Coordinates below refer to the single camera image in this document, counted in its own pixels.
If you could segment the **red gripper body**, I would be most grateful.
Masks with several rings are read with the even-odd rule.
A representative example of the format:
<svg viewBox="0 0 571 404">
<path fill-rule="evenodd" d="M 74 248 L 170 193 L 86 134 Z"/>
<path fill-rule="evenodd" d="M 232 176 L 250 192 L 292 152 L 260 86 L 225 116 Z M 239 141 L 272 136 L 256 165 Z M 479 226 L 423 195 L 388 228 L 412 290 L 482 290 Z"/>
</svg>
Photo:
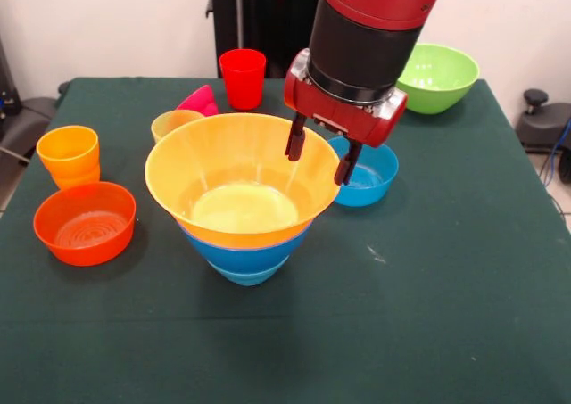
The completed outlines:
<svg viewBox="0 0 571 404">
<path fill-rule="evenodd" d="M 310 51 L 301 50 L 285 78 L 284 102 L 306 119 L 371 147 L 382 144 L 406 110 L 407 94 L 396 87 L 381 101 L 359 105 L 337 99 L 310 77 Z"/>
</svg>

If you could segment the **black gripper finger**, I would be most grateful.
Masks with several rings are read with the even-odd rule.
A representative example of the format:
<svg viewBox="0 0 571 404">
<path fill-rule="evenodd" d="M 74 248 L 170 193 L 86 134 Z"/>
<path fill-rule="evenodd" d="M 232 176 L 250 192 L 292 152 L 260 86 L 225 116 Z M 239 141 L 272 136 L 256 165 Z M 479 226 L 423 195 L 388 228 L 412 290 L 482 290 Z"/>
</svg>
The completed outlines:
<svg viewBox="0 0 571 404">
<path fill-rule="evenodd" d="M 339 161 L 335 173 L 335 183 L 339 186 L 348 185 L 352 176 L 352 172 L 357 165 L 357 161 L 360 157 L 362 150 L 362 143 L 345 138 L 345 141 L 349 143 L 348 152 Z"/>
<path fill-rule="evenodd" d="M 285 149 L 285 155 L 289 161 L 298 161 L 302 155 L 302 148 L 305 141 L 306 117 L 299 112 L 295 114 Z"/>
</svg>

